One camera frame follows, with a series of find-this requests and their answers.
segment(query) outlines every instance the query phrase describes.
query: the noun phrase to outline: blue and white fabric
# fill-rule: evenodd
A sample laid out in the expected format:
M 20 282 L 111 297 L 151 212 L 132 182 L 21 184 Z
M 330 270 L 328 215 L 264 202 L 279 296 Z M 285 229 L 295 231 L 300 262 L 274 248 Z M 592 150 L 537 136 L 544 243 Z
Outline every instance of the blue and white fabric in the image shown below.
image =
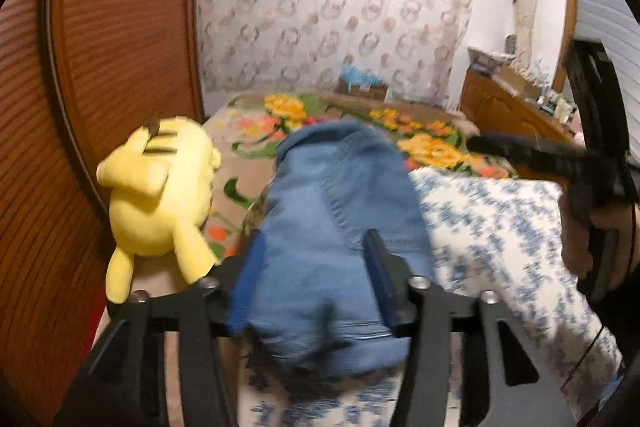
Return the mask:
M 564 382 L 600 330 L 561 259 L 560 188 L 549 182 L 492 180 L 412 172 L 436 259 L 436 280 L 447 290 L 477 296 L 497 291 Z M 454 337 L 446 426 L 460 417 L 460 340 Z M 241 357 L 241 427 L 386 427 L 398 396 L 402 366 L 361 377 L 284 377 L 247 342 Z M 576 416 L 587 412 L 622 361 L 604 330 L 565 388 Z

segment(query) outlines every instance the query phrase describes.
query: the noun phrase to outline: bolt head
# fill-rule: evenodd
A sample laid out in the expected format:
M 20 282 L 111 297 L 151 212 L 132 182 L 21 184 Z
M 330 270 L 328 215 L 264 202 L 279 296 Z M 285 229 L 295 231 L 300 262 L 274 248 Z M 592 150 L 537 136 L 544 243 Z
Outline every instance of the bolt head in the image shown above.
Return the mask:
M 150 298 L 149 293 L 145 290 L 135 290 L 131 292 L 131 295 L 129 295 L 129 301 L 133 302 L 133 304 L 148 302 Z
M 409 277 L 409 286 L 415 290 L 426 290 L 430 288 L 431 281 L 427 279 L 427 277 L 414 275 L 413 277 Z
M 220 286 L 220 281 L 215 277 L 203 277 L 198 281 L 198 286 L 204 290 L 215 290 Z
M 497 304 L 500 302 L 500 296 L 493 290 L 480 292 L 480 298 L 482 299 L 482 302 L 486 302 L 487 304 Z

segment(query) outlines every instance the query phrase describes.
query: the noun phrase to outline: person's arm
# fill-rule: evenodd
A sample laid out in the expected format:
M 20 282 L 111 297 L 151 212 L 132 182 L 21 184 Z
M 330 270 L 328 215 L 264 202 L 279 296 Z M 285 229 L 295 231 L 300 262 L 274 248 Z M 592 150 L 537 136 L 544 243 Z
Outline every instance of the person's arm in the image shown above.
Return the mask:
M 567 269 L 580 279 L 593 269 L 589 253 L 589 231 L 578 223 L 569 209 L 568 198 L 559 202 L 562 220 L 562 259 Z M 591 307 L 601 322 L 616 336 L 620 351 L 629 363 L 640 344 L 640 208 L 636 213 L 636 233 L 632 230 L 632 206 L 614 203 L 591 213 L 591 222 L 599 229 L 617 229 L 620 232 L 618 257 L 609 285 L 609 293 Z

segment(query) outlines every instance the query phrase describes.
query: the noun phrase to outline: wooden cabinet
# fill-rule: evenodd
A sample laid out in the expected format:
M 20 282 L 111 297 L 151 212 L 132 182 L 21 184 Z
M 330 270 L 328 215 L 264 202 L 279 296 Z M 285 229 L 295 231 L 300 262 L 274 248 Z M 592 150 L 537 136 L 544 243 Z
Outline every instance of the wooden cabinet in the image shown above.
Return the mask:
M 473 71 L 466 72 L 460 98 L 460 110 L 473 121 L 481 134 L 501 133 L 535 136 L 573 145 L 571 133 L 537 107 L 515 98 L 492 79 Z M 565 185 L 565 180 L 514 166 L 520 176 L 532 180 L 549 180 Z

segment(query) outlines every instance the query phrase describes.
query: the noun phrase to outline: patterned wallpaper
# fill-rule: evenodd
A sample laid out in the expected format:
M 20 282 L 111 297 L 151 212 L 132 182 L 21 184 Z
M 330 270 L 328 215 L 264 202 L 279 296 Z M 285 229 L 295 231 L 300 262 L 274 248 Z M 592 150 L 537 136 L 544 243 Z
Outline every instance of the patterned wallpaper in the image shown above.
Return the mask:
M 198 0 L 205 92 L 334 89 L 342 65 L 444 104 L 472 0 Z

